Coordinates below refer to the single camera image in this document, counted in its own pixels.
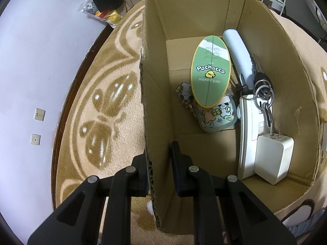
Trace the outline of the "white power adapter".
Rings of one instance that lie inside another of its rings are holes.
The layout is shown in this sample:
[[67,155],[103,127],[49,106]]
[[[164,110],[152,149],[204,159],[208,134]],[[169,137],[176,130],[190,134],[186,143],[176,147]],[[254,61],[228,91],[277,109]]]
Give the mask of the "white power adapter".
[[269,132],[257,139],[254,173],[276,185],[289,170],[294,149],[294,139],[280,133]]

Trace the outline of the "white remote device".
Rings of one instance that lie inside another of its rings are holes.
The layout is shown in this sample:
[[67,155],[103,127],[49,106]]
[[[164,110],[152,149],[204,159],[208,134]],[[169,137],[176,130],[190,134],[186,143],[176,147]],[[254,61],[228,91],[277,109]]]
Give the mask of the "white remote device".
[[262,134],[270,132],[270,119],[264,107],[272,105],[273,100],[263,100],[254,95],[240,98],[237,115],[241,121],[241,141],[238,164],[238,178],[243,180],[254,175],[257,140]]

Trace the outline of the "cartoon dog pouch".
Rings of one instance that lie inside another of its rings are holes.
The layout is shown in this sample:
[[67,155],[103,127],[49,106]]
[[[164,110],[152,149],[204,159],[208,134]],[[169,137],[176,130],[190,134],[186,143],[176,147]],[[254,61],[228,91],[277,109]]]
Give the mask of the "cartoon dog pouch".
[[190,109],[205,132],[218,132],[234,127],[238,120],[237,106],[229,90],[226,91],[220,102],[211,108],[201,107],[194,99],[189,82],[182,82],[174,89],[174,93],[183,106]]

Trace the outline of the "green Pochacco oval mirror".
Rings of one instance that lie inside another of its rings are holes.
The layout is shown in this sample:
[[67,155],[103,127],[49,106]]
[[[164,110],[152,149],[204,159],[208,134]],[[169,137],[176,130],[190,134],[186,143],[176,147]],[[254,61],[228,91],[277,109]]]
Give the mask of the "green Pochacco oval mirror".
[[195,101],[203,108],[220,102],[231,77],[231,58],[218,36],[207,36],[197,46],[191,65],[191,88]]

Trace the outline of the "light blue oval case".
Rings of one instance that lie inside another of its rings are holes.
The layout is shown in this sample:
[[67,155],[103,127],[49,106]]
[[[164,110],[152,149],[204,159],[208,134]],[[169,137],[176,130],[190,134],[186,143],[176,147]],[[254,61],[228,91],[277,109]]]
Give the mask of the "light blue oval case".
[[254,66],[240,34],[235,29],[227,29],[223,32],[223,41],[228,47],[241,85],[247,85],[252,89],[254,87]]

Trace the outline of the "cardboard box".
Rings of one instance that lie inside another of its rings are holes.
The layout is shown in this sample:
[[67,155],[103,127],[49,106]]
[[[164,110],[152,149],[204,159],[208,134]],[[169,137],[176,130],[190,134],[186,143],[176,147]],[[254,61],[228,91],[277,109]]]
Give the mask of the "cardboard box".
[[326,207],[326,51],[290,20],[257,0],[145,0],[141,61],[142,103],[151,197],[157,228],[193,232],[191,198],[178,197],[169,145],[212,175],[236,174],[240,130],[201,130],[184,108],[175,87],[189,80],[194,52],[208,35],[228,28],[240,33],[249,52],[271,79],[275,126],[294,139],[287,177],[270,185],[258,176],[244,184],[278,218],[284,219],[305,201],[316,211]]

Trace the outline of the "yellow snack bag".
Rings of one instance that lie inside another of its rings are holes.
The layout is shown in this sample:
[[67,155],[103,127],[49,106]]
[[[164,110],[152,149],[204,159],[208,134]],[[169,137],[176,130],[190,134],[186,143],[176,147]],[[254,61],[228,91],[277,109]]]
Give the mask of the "yellow snack bag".
[[122,15],[116,9],[99,11],[93,0],[84,0],[79,6],[78,12],[82,12],[91,18],[109,24],[113,29],[116,28],[117,24],[122,20]]

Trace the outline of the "wall socket lower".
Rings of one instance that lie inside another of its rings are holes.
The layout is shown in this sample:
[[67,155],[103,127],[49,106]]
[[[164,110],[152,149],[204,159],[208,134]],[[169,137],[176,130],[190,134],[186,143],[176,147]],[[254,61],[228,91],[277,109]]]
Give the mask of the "wall socket lower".
[[41,135],[32,134],[30,140],[31,145],[40,145],[40,139],[41,139]]

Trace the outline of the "wall socket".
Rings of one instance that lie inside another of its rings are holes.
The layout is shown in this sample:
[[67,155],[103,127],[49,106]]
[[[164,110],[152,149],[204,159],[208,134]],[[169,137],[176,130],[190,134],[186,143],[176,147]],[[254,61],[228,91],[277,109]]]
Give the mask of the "wall socket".
[[41,135],[32,134],[30,140],[31,145],[40,145],[40,139],[41,139]]
[[37,121],[44,121],[44,117],[45,117],[45,110],[36,108],[34,119]]

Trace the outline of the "wall socket upper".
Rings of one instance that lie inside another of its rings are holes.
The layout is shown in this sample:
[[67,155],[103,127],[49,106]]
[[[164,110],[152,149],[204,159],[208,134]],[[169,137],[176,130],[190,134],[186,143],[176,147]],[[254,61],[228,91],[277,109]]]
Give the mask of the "wall socket upper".
[[45,110],[36,108],[34,119],[37,121],[44,121],[44,117],[45,117]]

